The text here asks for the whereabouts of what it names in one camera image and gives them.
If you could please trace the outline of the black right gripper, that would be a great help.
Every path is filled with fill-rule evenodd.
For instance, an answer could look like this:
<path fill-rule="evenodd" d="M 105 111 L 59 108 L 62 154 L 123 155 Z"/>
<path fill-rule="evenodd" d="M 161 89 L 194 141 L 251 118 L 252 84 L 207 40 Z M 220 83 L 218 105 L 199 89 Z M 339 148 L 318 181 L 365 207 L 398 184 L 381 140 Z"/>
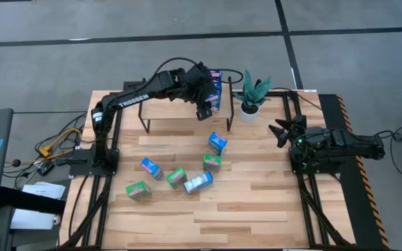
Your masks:
<path fill-rule="evenodd" d="M 296 115 L 290 120 L 276 119 L 275 122 L 282 128 L 269 125 L 269 129 L 278 140 L 277 146 L 285 146 L 290 138 L 290 153 L 308 153 L 322 150 L 325 147 L 327 129 L 322 127 L 307 128 L 305 115 Z"/>

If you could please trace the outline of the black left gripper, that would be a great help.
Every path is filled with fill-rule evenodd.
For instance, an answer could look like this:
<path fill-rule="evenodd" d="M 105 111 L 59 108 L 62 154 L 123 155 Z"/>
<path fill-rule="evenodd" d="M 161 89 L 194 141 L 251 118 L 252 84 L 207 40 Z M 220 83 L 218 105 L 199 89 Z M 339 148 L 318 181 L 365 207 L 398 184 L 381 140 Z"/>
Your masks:
<path fill-rule="evenodd" d="M 185 83 L 188 90 L 185 92 L 185 101 L 201 104 L 210 96 L 216 94 L 216 85 L 211 76 L 210 69 L 203 62 L 195 64 L 185 73 Z M 212 117 L 209 105 L 197 106 L 196 116 L 199 121 Z"/>

